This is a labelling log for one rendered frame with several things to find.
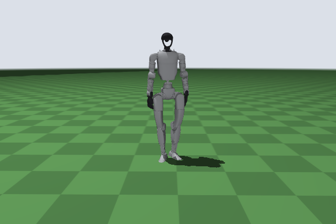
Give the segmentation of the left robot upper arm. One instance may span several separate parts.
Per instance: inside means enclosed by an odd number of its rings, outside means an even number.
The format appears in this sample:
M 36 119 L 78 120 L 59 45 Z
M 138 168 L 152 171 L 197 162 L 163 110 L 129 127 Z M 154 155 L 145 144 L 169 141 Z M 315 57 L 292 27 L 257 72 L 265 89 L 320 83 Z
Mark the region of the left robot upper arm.
M 180 67 L 180 77 L 185 78 L 188 76 L 187 71 L 185 71 L 186 64 L 185 64 L 185 56 L 183 53 L 178 53 L 178 60 L 179 60 L 179 67 Z

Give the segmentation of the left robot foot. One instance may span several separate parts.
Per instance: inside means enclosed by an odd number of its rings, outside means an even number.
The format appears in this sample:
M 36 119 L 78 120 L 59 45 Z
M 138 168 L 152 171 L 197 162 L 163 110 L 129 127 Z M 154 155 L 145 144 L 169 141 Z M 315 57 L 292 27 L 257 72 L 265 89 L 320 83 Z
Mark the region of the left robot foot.
M 169 156 L 172 157 L 175 160 L 182 160 L 182 158 L 179 157 L 177 152 L 171 153 L 171 151 L 169 151 Z

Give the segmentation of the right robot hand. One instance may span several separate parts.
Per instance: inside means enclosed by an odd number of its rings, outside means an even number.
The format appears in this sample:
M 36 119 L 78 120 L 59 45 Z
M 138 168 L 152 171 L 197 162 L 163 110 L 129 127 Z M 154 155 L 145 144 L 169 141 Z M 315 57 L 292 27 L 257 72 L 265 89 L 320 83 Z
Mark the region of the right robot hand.
M 153 109 L 153 99 L 152 99 L 153 92 L 150 92 L 150 96 L 147 95 L 147 97 L 148 97 L 148 99 L 147 99 L 148 107 Z

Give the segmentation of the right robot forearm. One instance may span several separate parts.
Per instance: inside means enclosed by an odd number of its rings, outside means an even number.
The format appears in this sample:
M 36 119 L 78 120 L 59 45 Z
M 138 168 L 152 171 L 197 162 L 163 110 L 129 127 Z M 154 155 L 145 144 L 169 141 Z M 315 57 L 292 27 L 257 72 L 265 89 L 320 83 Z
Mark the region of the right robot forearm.
M 150 96 L 150 92 L 153 92 L 153 82 L 154 80 L 149 79 L 149 73 L 148 73 L 148 87 L 147 87 L 147 95 Z

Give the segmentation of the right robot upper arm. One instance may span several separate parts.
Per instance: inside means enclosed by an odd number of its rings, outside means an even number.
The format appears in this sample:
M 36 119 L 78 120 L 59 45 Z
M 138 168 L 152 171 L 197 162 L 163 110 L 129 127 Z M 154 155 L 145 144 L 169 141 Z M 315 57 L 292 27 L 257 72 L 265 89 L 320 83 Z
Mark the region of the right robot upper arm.
M 158 53 L 151 54 L 149 57 L 149 79 L 155 79 L 155 60 L 157 60 Z

